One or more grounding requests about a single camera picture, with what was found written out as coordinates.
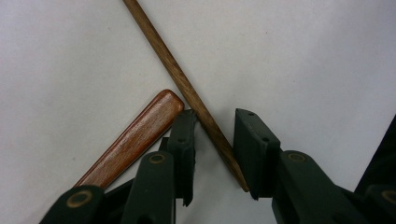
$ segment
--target white surface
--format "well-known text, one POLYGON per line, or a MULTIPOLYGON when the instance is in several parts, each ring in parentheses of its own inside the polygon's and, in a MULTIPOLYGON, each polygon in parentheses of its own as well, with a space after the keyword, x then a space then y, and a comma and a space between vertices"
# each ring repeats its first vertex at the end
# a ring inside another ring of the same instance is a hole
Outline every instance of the white surface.
MULTIPOLYGON (((357 186, 396 112, 394 1, 140 4, 230 141, 234 110, 254 111, 357 186)), ((121 0, 1 1, 0 75, 1 223, 37 223, 158 91, 180 95, 121 0)), ((177 223, 276 223, 200 125, 196 149, 177 223)))

